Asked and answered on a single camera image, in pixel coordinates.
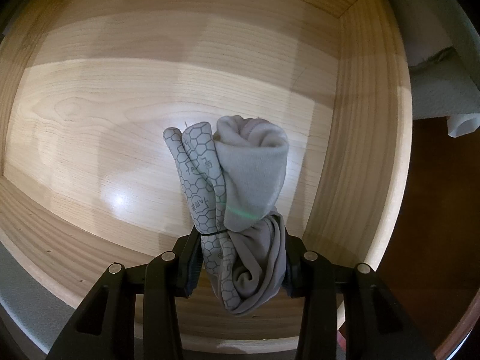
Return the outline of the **taupe knotted underwear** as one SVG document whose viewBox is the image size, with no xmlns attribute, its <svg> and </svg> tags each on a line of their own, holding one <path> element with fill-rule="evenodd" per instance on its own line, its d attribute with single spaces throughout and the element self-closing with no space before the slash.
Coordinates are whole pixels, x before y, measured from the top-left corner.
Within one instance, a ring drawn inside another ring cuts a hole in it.
<svg viewBox="0 0 480 360">
<path fill-rule="evenodd" d="M 168 127 L 163 140 L 176 165 L 214 294 L 233 315 L 278 294 L 287 270 L 286 225 L 276 209 L 289 142 L 265 119 L 223 116 Z"/>
</svg>

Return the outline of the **wooden top drawer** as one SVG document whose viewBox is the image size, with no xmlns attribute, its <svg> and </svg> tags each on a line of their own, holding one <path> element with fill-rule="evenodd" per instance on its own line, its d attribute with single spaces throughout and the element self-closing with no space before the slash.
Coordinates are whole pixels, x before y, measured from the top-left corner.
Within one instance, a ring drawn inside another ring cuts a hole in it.
<svg viewBox="0 0 480 360">
<path fill-rule="evenodd" d="M 48 350 L 113 262 L 191 230 L 167 127 L 260 117 L 288 136 L 277 202 L 333 263 L 377 267 L 412 98 L 387 0 L 29 0 L 1 41 L 1 300 Z"/>
</svg>

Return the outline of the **orange wooden furniture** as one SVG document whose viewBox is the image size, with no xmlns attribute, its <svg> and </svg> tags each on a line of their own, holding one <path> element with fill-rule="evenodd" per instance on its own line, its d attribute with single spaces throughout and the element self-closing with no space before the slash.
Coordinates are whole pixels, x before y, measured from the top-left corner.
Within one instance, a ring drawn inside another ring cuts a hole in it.
<svg viewBox="0 0 480 360">
<path fill-rule="evenodd" d="M 447 338 L 434 351 L 436 359 L 452 359 L 456 352 L 462 347 L 476 322 L 479 321 L 479 291 L 476 292 L 467 310 L 460 318 L 460 321 L 448 334 Z"/>
</svg>

